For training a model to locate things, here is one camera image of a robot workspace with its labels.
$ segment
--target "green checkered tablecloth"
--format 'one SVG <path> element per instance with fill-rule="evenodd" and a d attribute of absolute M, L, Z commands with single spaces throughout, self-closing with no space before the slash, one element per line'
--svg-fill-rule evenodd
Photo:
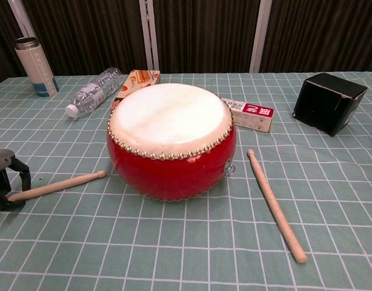
<path fill-rule="evenodd" d="M 64 108 L 93 76 L 57 77 L 35 95 L 27 78 L 0 84 L 0 149 L 39 187 L 109 175 L 0 212 L 0 290 L 372 290 L 372 72 L 335 73 L 369 89 L 331 138 L 291 117 L 312 74 L 162 75 L 228 99 L 276 109 L 271 133 L 237 128 L 236 171 L 203 195 L 158 202 L 113 170 L 105 145 L 112 98 L 69 119 Z M 296 264 L 250 168 L 255 150 L 308 262 Z M 20 190 L 9 172 L 13 190 Z"/>

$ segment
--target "thermos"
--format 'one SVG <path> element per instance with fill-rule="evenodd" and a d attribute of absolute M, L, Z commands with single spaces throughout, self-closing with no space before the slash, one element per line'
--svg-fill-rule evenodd
<path fill-rule="evenodd" d="M 42 46 L 35 37 L 18 38 L 15 51 L 38 96 L 54 96 L 59 91 Z"/>

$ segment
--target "black paper box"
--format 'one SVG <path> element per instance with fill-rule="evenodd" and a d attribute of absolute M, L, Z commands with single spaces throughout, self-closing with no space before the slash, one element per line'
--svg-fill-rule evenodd
<path fill-rule="evenodd" d="M 349 123 L 366 87 L 321 73 L 306 79 L 293 117 L 334 136 Z"/>

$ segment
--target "black object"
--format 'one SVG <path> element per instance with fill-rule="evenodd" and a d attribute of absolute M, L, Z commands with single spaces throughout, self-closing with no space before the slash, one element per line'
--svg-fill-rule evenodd
<path fill-rule="evenodd" d="M 0 150 L 0 210 L 11 211 L 13 209 L 23 207 L 25 201 L 9 201 L 6 197 L 11 191 L 10 181 L 8 180 L 5 168 L 8 167 L 16 172 L 22 179 L 22 190 L 31 189 L 31 174 L 29 168 L 20 160 L 15 158 L 15 154 L 11 150 Z"/>
<path fill-rule="evenodd" d="M 293 117 L 334 136 L 348 124 L 367 88 L 321 73 L 306 79 Z"/>

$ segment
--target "cardboard box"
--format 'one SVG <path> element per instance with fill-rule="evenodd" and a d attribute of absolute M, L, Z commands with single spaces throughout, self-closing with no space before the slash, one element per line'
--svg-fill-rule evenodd
<path fill-rule="evenodd" d="M 366 87 L 326 73 L 306 79 L 293 117 L 334 136 L 349 123 Z"/>
<path fill-rule="evenodd" d="M 161 72 L 155 70 L 132 70 L 127 80 L 125 80 L 115 100 L 111 104 L 111 109 L 115 108 L 120 101 L 127 97 L 132 92 L 135 92 L 143 87 L 151 86 L 160 83 Z"/>
<path fill-rule="evenodd" d="M 272 108 L 224 98 L 222 100 L 232 110 L 234 124 L 261 132 L 270 131 L 274 113 Z"/>

